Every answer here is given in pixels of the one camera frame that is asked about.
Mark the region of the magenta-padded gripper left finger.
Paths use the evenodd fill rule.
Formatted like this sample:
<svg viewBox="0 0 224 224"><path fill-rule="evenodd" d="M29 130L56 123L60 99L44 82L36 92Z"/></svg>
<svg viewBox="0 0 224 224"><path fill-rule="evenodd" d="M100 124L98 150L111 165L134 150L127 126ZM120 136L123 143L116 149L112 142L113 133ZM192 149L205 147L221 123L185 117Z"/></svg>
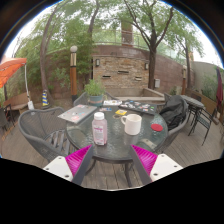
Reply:
<svg viewBox="0 0 224 224"><path fill-rule="evenodd" d="M92 156L93 145L88 145L66 157L57 156L44 167L44 170L81 185Z"/></svg>

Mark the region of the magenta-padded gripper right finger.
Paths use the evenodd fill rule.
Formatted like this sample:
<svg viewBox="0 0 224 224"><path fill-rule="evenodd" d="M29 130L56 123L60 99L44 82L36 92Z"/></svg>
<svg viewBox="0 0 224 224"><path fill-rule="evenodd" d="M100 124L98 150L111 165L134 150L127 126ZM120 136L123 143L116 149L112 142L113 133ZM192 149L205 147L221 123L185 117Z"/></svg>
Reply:
<svg viewBox="0 0 224 224"><path fill-rule="evenodd" d="M136 145L131 146L130 154L143 185L182 169L182 166L166 154L156 155Z"/></svg>

